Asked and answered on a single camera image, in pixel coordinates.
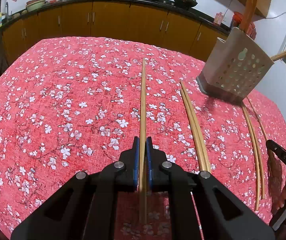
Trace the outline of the thin wooden chopstick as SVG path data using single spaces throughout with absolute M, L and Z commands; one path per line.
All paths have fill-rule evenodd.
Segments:
M 261 121 L 261 119 L 260 119 L 260 116 L 259 116 L 258 113 L 256 112 L 255 107 L 253 106 L 253 104 L 252 104 L 251 100 L 249 99 L 249 97 L 247 96 L 246 98 L 247 98 L 247 100 L 248 100 L 248 102 L 249 102 L 249 104 L 250 104 L 250 106 L 251 106 L 251 108 L 252 108 L 253 113 L 255 114 L 255 117 L 256 117 L 256 119 L 257 119 L 259 125 L 260 125 L 260 129 L 262 130 L 264 139 L 265 139 L 265 141 L 267 141 L 267 140 L 268 140 L 268 137 L 267 137 L 267 135 L 266 135 L 266 132 L 265 132 L 264 126 L 263 126 L 263 124 L 262 124 L 262 121 Z M 275 156 L 274 156 L 274 154 L 273 154 L 273 152 L 272 152 L 271 150 L 268 150 L 268 155 L 269 155 L 269 157 L 270 157 L 270 159 L 271 159 L 272 161 L 275 161 Z

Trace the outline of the beige perforated utensil holder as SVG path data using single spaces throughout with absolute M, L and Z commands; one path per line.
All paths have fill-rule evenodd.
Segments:
M 239 105 L 273 64 L 251 37 L 234 27 L 226 40 L 217 38 L 196 80 L 202 93 Z

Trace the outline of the red floral tablecloth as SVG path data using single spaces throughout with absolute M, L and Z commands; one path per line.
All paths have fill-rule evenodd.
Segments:
M 10 237 L 76 172 L 99 172 L 140 133 L 146 59 L 147 135 L 167 159 L 199 173 L 183 81 L 213 175 L 255 207 L 252 142 L 239 106 L 200 92 L 204 63 L 143 43 L 111 38 L 42 40 L 0 77 L 0 230 Z

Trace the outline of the pink container on counter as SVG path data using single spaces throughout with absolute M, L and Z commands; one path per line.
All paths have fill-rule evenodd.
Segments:
M 220 26 L 223 21 L 224 15 L 222 12 L 216 13 L 215 18 L 213 20 L 213 24 L 216 26 Z

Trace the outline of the black countertop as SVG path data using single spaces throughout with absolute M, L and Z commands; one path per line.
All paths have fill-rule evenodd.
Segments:
M 0 27 L 0 31 L 8 28 L 10 25 L 14 24 L 18 20 L 25 19 L 39 12 L 55 9 L 57 7 L 62 7 L 68 4 L 87 3 L 87 2 L 115 2 L 115 3 L 146 5 L 148 7 L 155 7 L 157 9 L 168 10 L 170 12 L 180 14 L 192 20 L 196 20 L 201 23 L 206 23 L 210 27 L 217 29 L 218 31 L 226 35 L 228 35 L 231 31 L 231 28 L 223 23 L 220 26 L 215 25 L 213 23 L 214 21 L 213 17 L 208 16 L 207 14 L 204 14 L 203 12 L 198 11 L 193 8 L 183 9 L 181 7 L 176 6 L 175 3 L 170 0 L 65 0 L 65 1 L 55 2 L 55 3 L 46 3 L 41 8 L 34 10 L 32 12 L 27 12 L 23 15 L 20 15 L 18 18 L 15 18 L 9 21 L 6 19 L 3 19 L 2 26 Z

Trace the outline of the lower wooden base cabinets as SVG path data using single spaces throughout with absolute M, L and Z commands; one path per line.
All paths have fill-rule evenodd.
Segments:
M 206 61 L 216 39 L 228 35 L 206 23 L 146 5 L 75 3 L 39 12 L 4 29 L 6 62 L 11 65 L 40 40 L 66 36 L 141 42 Z

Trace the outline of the green bowl on counter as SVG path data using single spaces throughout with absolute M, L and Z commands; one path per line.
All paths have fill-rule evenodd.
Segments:
M 31 0 L 26 3 L 26 9 L 28 12 L 38 10 L 45 4 L 46 0 Z

